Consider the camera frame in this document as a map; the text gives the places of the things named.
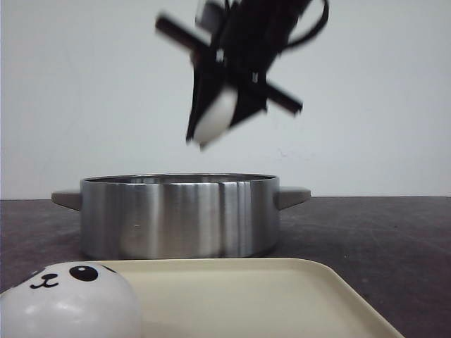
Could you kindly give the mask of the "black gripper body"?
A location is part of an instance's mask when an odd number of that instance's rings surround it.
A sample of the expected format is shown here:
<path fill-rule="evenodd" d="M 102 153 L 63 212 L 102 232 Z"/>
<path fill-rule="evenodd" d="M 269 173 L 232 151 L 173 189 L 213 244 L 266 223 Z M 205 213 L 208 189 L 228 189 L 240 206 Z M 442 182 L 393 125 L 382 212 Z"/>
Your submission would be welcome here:
<path fill-rule="evenodd" d="M 264 41 L 263 28 L 256 28 L 252 20 L 241 15 L 227 15 L 219 29 L 212 34 L 210 44 L 203 42 L 169 16 L 161 14 L 155 28 L 188 51 L 203 56 L 223 66 L 226 77 L 245 76 L 258 82 L 257 89 L 267 101 L 283 107 L 295 115 L 303 103 L 267 81 L 266 74 L 278 54 L 275 46 Z"/>

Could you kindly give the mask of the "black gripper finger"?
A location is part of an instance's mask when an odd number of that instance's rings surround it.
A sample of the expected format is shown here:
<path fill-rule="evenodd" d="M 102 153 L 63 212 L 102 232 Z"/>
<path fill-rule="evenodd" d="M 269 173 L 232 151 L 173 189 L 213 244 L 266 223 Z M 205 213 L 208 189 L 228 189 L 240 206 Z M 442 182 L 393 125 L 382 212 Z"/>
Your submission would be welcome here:
<path fill-rule="evenodd" d="M 200 53 L 190 56 L 194 71 L 192 108 L 190 112 L 186 140 L 194 142 L 194 129 L 205 110 L 212 104 L 226 84 L 226 72 L 221 64 Z"/>
<path fill-rule="evenodd" d="M 258 82 L 250 77 L 226 77 L 227 85 L 234 91 L 236 98 L 232 103 L 232 115 L 228 129 L 232 129 L 245 120 L 267 109 L 267 97 L 258 91 Z"/>

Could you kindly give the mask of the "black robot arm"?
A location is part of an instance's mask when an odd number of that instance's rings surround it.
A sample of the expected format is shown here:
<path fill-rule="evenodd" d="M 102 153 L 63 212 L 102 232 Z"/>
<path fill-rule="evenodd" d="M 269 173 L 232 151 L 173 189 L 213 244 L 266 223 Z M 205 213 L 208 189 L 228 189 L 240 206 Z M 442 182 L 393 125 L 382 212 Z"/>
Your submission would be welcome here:
<path fill-rule="evenodd" d="M 309 1 L 205 1 L 196 26 L 210 34 L 201 41 L 166 15 L 156 19 L 158 32 L 190 51 L 192 105 L 185 139 L 204 148 L 231 128 L 266 111 L 273 102 L 297 115 L 303 107 L 270 84 L 267 72 L 283 52 L 314 38 L 328 21 L 329 3 L 315 25 L 290 39 Z"/>

